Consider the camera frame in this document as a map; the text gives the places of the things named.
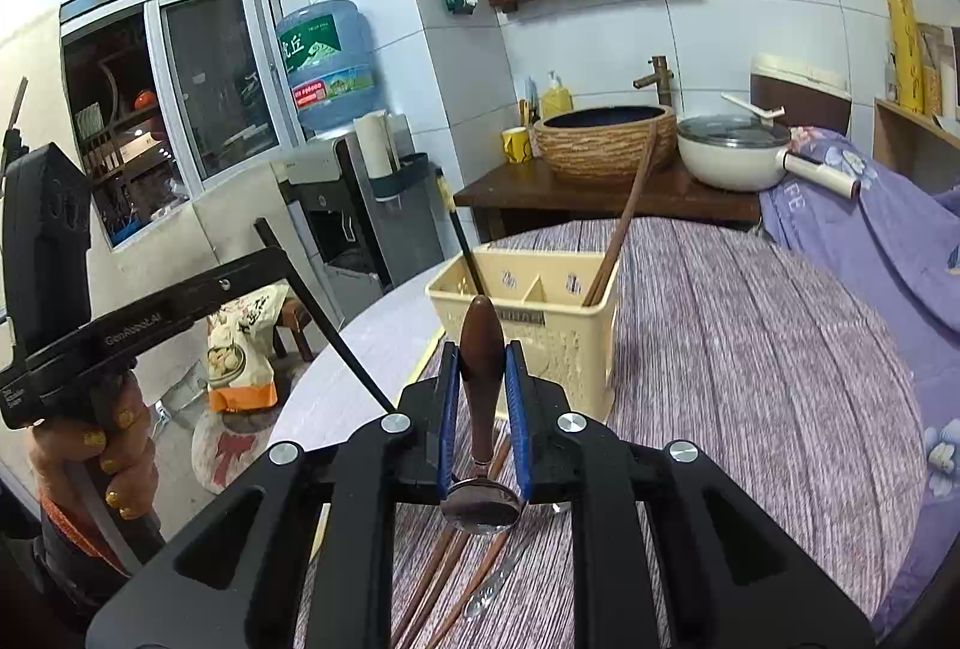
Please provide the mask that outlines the left hand yellow nails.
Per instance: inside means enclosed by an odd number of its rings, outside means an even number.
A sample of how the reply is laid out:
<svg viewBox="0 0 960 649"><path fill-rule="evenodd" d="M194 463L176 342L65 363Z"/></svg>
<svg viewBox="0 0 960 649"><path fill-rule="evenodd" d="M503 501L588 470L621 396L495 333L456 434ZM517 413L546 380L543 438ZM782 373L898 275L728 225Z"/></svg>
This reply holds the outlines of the left hand yellow nails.
<svg viewBox="0 0 960 649"><path fill-rule="evenodd" d="M31 430L29 460L39 495L55 504L75 525L91 527L93 519L70 482L65 465L93 462L107 477L104 501L126 521L153 511L158 469L149 432L151 415L137 378L124 374L121 394L112 404L112 429L103 431L71 418L50 418Z"/></svg>

